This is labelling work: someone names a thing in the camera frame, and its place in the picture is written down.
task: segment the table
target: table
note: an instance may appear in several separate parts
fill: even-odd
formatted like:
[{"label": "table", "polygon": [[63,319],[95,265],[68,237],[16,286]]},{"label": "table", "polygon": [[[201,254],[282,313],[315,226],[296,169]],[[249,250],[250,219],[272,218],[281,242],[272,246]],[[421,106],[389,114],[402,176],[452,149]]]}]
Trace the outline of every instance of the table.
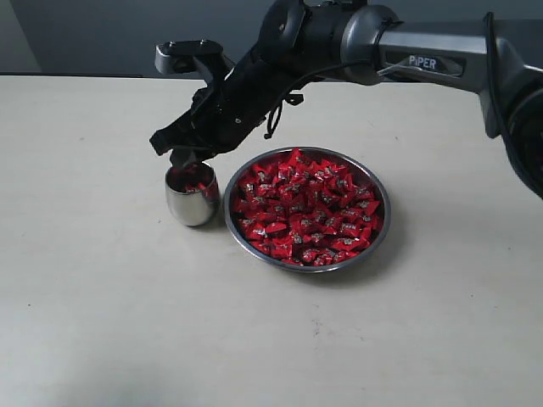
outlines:
[{"label": "table", "polygon": [[272,140],[210,162],[224,190],[312,145],[382,180],[383,246],[300,276],[169,215],[148,138],[201,85],[0,77],[0,405],[540,405],[543,205],[474,95],[311,85]]}]

